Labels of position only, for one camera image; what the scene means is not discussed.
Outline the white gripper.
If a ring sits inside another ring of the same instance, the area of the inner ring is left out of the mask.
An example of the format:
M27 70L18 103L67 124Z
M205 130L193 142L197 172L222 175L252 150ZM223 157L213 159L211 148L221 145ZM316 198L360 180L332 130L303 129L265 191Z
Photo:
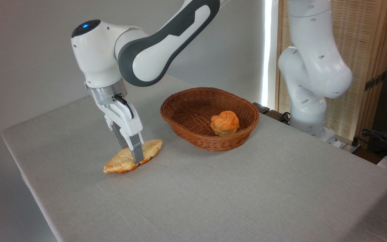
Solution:
M129 102L123 104L120 101L107 105L97 104L97 106L104 113L106 123L114 132L121 148L129 147L134 163L139 164L144 159L142 149L144 141L141 136L143 126L135 107Z

